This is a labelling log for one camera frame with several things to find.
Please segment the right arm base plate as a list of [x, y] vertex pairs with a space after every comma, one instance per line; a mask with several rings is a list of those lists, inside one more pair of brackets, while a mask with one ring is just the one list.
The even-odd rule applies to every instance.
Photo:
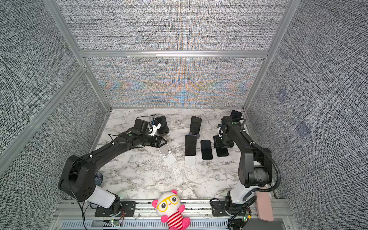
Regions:
[[226, 211], [225, 201], [213, 200], [210, 202], [212, 215], [214, 217], [229, 217], [230, 214]]

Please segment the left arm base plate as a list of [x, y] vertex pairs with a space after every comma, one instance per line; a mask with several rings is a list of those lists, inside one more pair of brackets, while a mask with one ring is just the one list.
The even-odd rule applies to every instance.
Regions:
[[136, 204], [137, 202], [135, 201], [121, 201], [120, 202], [120, 210], [116, 215], [113, 215], [111, 210], [103, 208], [103, 207], [98, 207], [95, 210], [95, 217], [112, 217], [112, 218], [117, 218], [117, 217], [133, 217], [134, 216], [134, 212], [136, 209]]

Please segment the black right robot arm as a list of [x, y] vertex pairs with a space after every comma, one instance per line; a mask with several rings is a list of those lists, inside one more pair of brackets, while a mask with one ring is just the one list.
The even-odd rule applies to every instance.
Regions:
[[214, 148], [218, 157], [228, 156], [228, 149], [237, 146], [240, 151], [238, 184], [230, 190], [224, 200], [228, 214], [234, 215], [242, 206], [272, 182], [272, 163], [262, 151], [269, 149], [252, 146], [253, 139], [244, 129], [242, 118], [224, 116], [218, 125], [218, 135], [214, 136]]

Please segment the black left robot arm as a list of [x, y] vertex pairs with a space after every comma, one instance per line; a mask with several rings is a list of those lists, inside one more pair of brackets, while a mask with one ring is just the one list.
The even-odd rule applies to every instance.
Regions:
[[121, 213], [120, 197], [102, 189], [95, 183], [95, 174], [105, 164], [120, 154], [136, 147], [160, 148], [167, 143], [163, 138], [169, 133], [166, 117], [148, 122], [138, 117], [133, 127], [118, 134], [101, 148], [66, 160], [58, 188], [79, 202], [88, 201], [105, 209], [110, 216]]

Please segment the white folding stand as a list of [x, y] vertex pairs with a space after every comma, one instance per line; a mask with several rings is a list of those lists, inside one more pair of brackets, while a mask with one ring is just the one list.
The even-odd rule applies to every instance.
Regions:
[[168, 144], [164, 144], [159, 148], [160, 157], [168, 165], [171, 166], [176, 162], [176, 158], [172, 155], [171, 149]]
[[185, 165], [186, 166], [195, 166], [196, 157], [195, 156], [185, 156]]

